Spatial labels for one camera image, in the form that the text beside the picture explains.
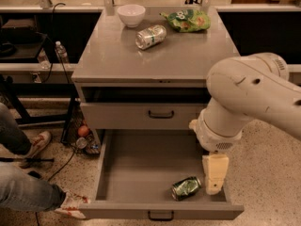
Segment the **sneaker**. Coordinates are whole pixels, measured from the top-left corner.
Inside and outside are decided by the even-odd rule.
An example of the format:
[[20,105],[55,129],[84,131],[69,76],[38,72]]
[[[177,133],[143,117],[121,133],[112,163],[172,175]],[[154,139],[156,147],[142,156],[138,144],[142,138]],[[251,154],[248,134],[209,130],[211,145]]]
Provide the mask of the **sneaker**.
[[[50,142],[51,134],[50,132],[42,132],[38,134],[36,137],[30,139],[31,148],[26,155],[23,155],[22,158],[34,158],[37,154],[39,154]],[[26,160],[19,163],[19,167],[22,169],[27,169],[31,165],[31,162],[27,162]]]
[[64,202],[59,208],[56,208],[55,212],[73,218],[85,219],[86,216],[78,209],[82,203],[90,203],[90,200],[87,197],[67,191]]

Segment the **person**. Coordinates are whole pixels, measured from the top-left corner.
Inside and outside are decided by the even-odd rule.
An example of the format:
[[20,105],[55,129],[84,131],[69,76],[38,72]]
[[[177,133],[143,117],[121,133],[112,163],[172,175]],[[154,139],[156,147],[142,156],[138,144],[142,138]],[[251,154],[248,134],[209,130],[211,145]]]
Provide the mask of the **person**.
[[[34,158],[50,143],[51,137],[50,132],[45,131],[29,139],[9,109],[0,103],[0,143],[11,153],[21,158]],[[25,160],[19,167],[28,168],[30,164]],[[18,211],[55,211],[84,219],[85,215],[78,209],[81,203],[89,203],[89,199],[25,174],[10,163],[0,162],[0,207]]]

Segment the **green chip bag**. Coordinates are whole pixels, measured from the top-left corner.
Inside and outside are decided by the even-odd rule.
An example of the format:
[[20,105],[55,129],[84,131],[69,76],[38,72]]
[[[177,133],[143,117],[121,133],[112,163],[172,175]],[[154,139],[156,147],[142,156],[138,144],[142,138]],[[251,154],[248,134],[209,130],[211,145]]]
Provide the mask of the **green chip bag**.
[[178,32],[196,32],[210,27],[210,18],[200,10],[188,9],[170,13],[161,12],[168,23]]

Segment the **closed drawer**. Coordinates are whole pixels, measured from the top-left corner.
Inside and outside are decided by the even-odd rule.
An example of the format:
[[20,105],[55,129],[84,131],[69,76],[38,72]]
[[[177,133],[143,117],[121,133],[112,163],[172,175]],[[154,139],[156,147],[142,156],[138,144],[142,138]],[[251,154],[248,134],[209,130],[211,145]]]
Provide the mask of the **closed drawer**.
[[[87,218],[236,218],[244,207],[227,202],[224,190],[206,194],[201,157],[191,131],[106,131],[95,195],[80,209]],[[202,189],[176,202],[171,186],[189,176],[197,176]]]
[[88,125],[99,129],[187,129],[202,104],[81,103]]

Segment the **jeans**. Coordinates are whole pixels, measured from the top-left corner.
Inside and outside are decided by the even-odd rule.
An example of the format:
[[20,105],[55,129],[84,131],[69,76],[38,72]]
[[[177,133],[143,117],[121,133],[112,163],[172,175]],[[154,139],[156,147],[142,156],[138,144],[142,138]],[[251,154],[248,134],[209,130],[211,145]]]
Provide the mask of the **jeans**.
[[[0,103],[0,143],[16,154],[26,154],[31,143],[8,108]],[[0,162],[0,207],[19,211],[58,208],[66,194],[57,185],[34,178],[9,163]]]

